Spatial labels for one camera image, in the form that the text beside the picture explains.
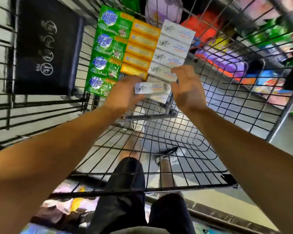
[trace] blue circle logo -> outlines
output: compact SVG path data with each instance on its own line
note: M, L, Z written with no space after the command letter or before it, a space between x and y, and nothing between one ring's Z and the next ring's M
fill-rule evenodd
M107 60L104 59L104 57L96 57L93 59L94 66L99 69L103 70L106 66Z
M112 26L116 23L118 18L118 15L115 14L114 11L107 10L102 15L102 20L104 23L106 23L108 26Z
M95 89L99 89L103 84L103 80L99 77L92 77L89 80L89 84L91 85L91 87L93 87Z
M112 38L107 34L100 34L98 37L98 44L103 48L108 48L112 43Z

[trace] purple bottle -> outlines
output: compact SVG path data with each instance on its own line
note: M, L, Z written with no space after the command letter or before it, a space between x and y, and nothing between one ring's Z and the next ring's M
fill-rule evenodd
M165 19L180 23L183 3L181 0L148 0L146 3L146 22L162 28Z

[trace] black shorts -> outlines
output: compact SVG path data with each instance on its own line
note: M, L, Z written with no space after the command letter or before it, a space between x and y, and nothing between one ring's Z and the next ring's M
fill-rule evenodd
M126 157L120 161L107 188L145 188L141 163ZM87 234L109 234L129 227L149 226L166 229L170 234L195 234L187 205L182 196L170 193L162 196L151 206L150 219L145 219L145 195L143 193L119 196L102 196L98 201Z

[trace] leg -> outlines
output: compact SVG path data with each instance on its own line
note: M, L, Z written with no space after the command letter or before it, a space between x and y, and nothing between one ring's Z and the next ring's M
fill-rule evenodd
M174 148L173 153L178 157L184 156L185 150ZM162 157L160 160L161 172L171 172L171 164L176 164L178 159ZM172 174L161 174L162 187L174 187L176 185ZM166 229L170 234L195 234L192 220L180 192L163 193L162 196L151 206L151 227Z
M88 234L109 234L129 227L147 226L145 219L145 179L141 163L139 131L128 138L124 149L119 153L121 160L111 175L106 190L139 189L140 193L101 196L96 211L87 229Z

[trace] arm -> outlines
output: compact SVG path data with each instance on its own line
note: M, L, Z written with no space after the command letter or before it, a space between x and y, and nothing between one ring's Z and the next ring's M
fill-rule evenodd
M133 92L140 81L119 81L104 106L0 151L0 233L19 233L107 127L144 98Z
M212 145L248 196L284 234L293 233L293 156L274 147L206 106L193 67L173 68L174 100Z

